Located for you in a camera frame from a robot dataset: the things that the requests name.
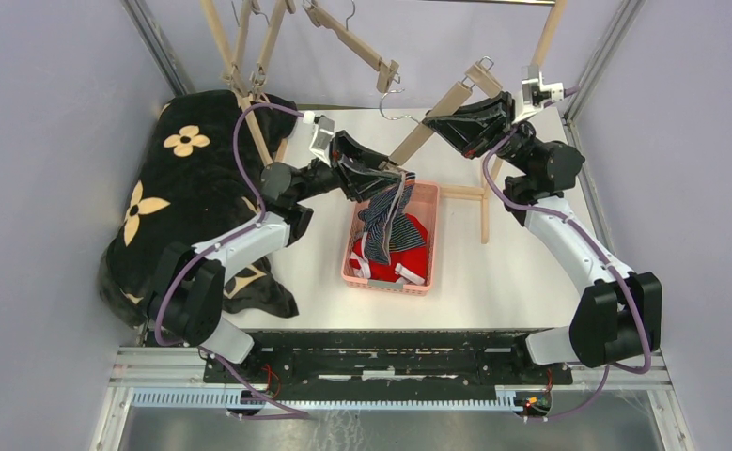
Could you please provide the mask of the wooden hanger holding striped boxers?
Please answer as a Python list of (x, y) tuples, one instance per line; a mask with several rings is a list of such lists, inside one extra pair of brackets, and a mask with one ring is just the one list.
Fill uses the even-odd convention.
[[(425, 118), (454, 114), (472, 97), (475, 88), (478, 88), (488, 98), (497, 96), (503, 90), (503, 86), (491, 73), (493, 66), (494, 61), (489, 56), (482, 56), (464, 72), (461, 81), (457, 81), (448, 89), (426, 113)], [(433, 130), (423, 125), (421, 120), (411, 116), (405, 116), (405, 118), (412, 119), (416, 125), (390, 155), (390, 160), (399, 166), (403, 166), (409, 161), (433, 135)]]

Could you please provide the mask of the dark striped boxer shorts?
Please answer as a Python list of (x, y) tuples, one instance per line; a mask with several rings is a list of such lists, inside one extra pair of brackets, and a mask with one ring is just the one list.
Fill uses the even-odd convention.
[(362, 252), (366, 259), (387, 265), (391, 254), (424, 247), (426, 239), (405, 212), (413, 195), (416, 175), (405, 172), (398, 185), (370, 199), (358, 213), (363, 222)]

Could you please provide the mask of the pink perforated plastic basket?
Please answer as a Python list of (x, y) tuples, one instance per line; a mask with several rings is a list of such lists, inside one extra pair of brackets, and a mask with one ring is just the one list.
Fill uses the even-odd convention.
[(375, 289), (387, 292), (394, 292), (404, 295), (425, 296), (432, 287), (435, 258), (435, 232), (438, 223), (438, 207), (440, 201), (440, 187), (432, 182), (419, 181), (416, 183), (418, 193), (413, 194), (409, 203), (409, 214), (419, 221), (423, 229), (427, 231), (428, 238), (425, 245), (427, 263), (425, 283), (422, 285), (402, 284), (377, 279), (366, 279), (359, 276), (361, 268), (353, 268), (350, 264), (350, 257), (344, 254), (342, 262), (341, 277), (350, 288)]

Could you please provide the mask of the wooden hanger holding red underwear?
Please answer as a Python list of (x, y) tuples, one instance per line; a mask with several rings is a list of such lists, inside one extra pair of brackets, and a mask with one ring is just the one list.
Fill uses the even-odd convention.
[(356, 3), (354, 1), (350, 1), (351, 11), (344, 23), (336, 19), (316, 0), (303, 1), (302, 4), (308, 19), (315, 27), (331, 30), (341, 43), (377, 73), (376, 88), (378, 92), (387, 94), (392, 85), (401, 83), (401, 76), (398, 72), (399, 64), (395, 60), (385, 60), (370, 45), (350, 30), (350, 20), (356, 15)]

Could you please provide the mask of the red printed underwear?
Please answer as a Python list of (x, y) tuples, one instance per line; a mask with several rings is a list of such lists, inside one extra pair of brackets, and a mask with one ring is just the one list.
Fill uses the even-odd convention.
[(425, 286), (428, 283), (428, 231), (413, 215), (406, 217), (422, 239), (418, 247), (392, 251), (390, 262), (381, 264), (365, 257), (363, 240), (358, 238), (350, 249), (348, 263), (354, 276), (401, 285)]

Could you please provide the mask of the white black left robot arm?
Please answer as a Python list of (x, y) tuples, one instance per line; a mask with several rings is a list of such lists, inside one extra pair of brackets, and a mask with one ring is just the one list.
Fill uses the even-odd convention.
[(349, 201), (366, 202), (390, 190), (402, 194), (413, 181), (408, 171), (345, 131), (333, 136), (326, 154), (301, 168), (266, 166), (258, 190), (263, 205), (255, 218), (214, 239), (193, 246), (173, 242), (164, 249), (143, 301), (159, 344), (167, 345), (162, 333), (169, 332), (180, 344), (225, 359), (239, 381), (260, 375), (263, 359), (253, 350), (255, 339), (222, 317), (225, 284), (304, 235), (313, 216), (302, 204), (306, 199), (339, 190)]

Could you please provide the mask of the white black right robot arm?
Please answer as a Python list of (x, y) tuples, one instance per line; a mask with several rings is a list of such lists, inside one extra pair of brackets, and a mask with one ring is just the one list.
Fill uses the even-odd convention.
[(509, 361), (513, 376), (534, 382), (548, 365), (579, 362), (644, 374), (660, 345), (662, 284), (615, 257), (577, 218), (564, 197), (585, 158), (564, 142), (544, 142), (530, 118), (569, 91), (513, 97), (507, 92), (422, 123), (461, 156), (480, 158), (490, 190), (565, 270), (581, 299), (567, 327), (525, 337)]

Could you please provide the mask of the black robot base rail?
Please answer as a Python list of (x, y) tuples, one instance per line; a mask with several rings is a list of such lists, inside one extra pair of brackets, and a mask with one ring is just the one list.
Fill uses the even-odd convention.
[(564, 364), (534, 365), (520, 349), (527, 333), (489, 331), (254, 331), (255, 350), (238, 365), (279, 401), (334, 406), (476, 407), (500, 403), (511, 386), (571, 385)]

